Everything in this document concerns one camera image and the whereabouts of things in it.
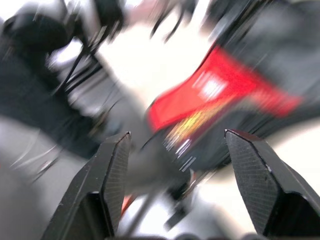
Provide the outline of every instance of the wire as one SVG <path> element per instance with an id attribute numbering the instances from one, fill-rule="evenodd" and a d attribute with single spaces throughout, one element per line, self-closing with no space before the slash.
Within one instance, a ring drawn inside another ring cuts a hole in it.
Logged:
<path id="1" fill-rule="evenodd" d="M 175 32 L 177 31 L 177 29 L 179 28 L 180 24 L 182 23 L 182 20 L 184 19 L 185 16 L 185 12 L 186 12 L 186 7 L 184 5 L 181 6 L 181 10 L 180 10 L 180 16 L 178 21 L 176 22 L 174 28 L 172 29 L 172 31 L 166 36 L 164 42 L 168 42 L 169 39 L 175 34 Z"/>
<path id="2" fill-rule="evenodd" d="M 112 87 L 111 87 L 111 89 L 114 89 L 115 87 L 116 87 L 116 82 L 114 81 L 113 82 L 113 84 L 112 84 Z M 108 100 L 109 100 L 109 98 L 110 98 L 110 96 L 111 96 L 111 94 L 113 93 L 114 91 L 113 90 L 111 90 L 110 92 L 109 92 L 109 94 L 107 95 L 107 97 L 106 97 L 106 99 L 103 101 L 103 103 L 102 103 L 102 107 L 108 102 Z"/>
<path id="3" fill-rule="evenodd" d="M 88 64 L 86 64 L 86 66 L 84 66 L 80 71 L 77 71 L 72 76 L 72 78 L 66 83 L 66 86 L 68 87 L 73 81 L 75 81 L 76 79 L 83 76 L 86 72 L 88 72 L 90 69 L 92 69 L 95 65 L 96 65 L 96 63 L 94 63 L 94 62 L 89 62 Z"/>
<path id="4" fill-rule="evenodd" d="M 43 174 L 46 173 L 46 171 L 49 170 L 49 168 L 51 168 L 60 159 L 61 152 L 62 151 L 60 151 L 53 160 L 47 161 L 44 165 L 40 167 L 39 171 L 36 173 L 35 178 L 31 181 L 31 183 L 37 181 Z"/>
<path id="5" fill-rule="evenodd" d="M 37 130 L 36 134 L 35 134 L 35 138 L 32 141 L 29 141 L 28 146 L 26 147 L 24 152 L 21 154 L 21 156 L 14 163 L 12 163 L 10 165 L 10 167 L 12 167 L 16 163 L 20 162 L 30 152 L 31 148 L 35 145 L 35 143 L 38 139 L 39 133 L 40 133 L 40 130 Z"/>
<path id="6" fill-rule="evenodd" d="M 83 58 L 83 56 L 85 55 L 85 48 L 83 47 L 80 54 L 76 57 L 76 60 L 74 61 L 72 68 L 69 72 L 69 74 L 67 75 L 67 77 L 59 84 L 59 86 L 53 91 L 52 95 L 56 95 L 58 94 L 60 91 L 63 90 L 64 86 L 67 84 L 68 80 L 71 78 L 72 74 L 74 73 L 76 67 L 78 66 L 78 64 L 80 63 L 81 59 Z"/>
<path id="7" fill-rule="evenodd" d="M 86 80 L 91 78 L 93 75 L 95 75 L 97 72 L 99 72 L 102 68 L 103 67 L 101 64 L 96 65 L 95 68 L 91 72 L 89 72 L 89 74 L 87 74 L 86 76 L 84 76 L 83 78 L 78 80 L 75 84 L 71 85 L 65 92 L 67 94 L 70 94 L 73 90 L 75 90 L 76 87 L 78 87 L 79 85 L 84 83 Z"/>
<path id="8" fill-rule="evenodd" d="M 39 155 L 37 155 L 37 156 L 35 156 L 35 157 L 30 158 L 29 160 L 25 161 L 24 163 L 16 166 L 16 167 L 14 168 L 14 170 L 19 169 L 19 168 L 21 168 L 21 167 L 24 167 L 24 166 L 26 166 L 26 165 L 28 165 L 28 164 L 31 164 L 31 163 L 33 163 L 34 161 L 36 161 L 36 160 L 44 157 L 45 155 L 47 155 L 48 153 L 50 153 L 50 152 L 51 152 L 53 149 L 55 149 L 56 147 L 57 147 L 57 145 L 54 145 L 54 146 L 53 146 L 52 148 L 50 148 L 48 151 L 45 151 L 44 153 L 41 153 L 41 154 L 39 154 Z"/>
<path id="9" fill-rule="evenodd" d="M 156 31 L 158 30 L 158 28 L 160 27 L 161 23 L 166 19 L 166 17 L 168 17 L 168 15 L 171 13 L 171 11 L 174 9 L 175 5 L 171 6 L 169 9 L 166 10 L 166 8 L 168 7 L 169 5 L 169 1 L 166 2 L 165 6 L 163 7 L 163 11 L 162 13 L 160 14 L 158 20 L 156 21 L 152 31 L 151 31 L 151 34 L 150 34 L 150 37 L 152 38 L 153 35 L 156 33 Z"/>

